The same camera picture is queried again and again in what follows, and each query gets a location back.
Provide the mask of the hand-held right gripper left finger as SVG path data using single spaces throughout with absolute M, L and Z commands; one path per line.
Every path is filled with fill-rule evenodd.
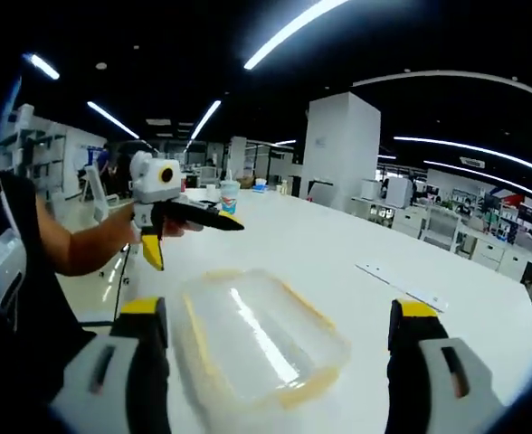
M 138 298 L 68 363 L 52 411 L 70 433 L 169 433 L 166 302 Z

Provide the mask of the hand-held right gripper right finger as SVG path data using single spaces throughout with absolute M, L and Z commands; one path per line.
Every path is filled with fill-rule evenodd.
M 387 433 L 482 433 L 503 411 L 492 372 L 431 307 L 392 301 Z

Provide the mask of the person's left hand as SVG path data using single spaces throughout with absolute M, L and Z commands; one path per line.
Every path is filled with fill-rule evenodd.
M 119 246 L 139 243 L 139 233 L 133 226 L 134 204 L 119 207 L 101 225 L 110 238 Z M 163 219 L 163 237 L 181 237 L 187 231 L 200 232 L 203 226 L 197 223 L 181 222 L 169 218 Z

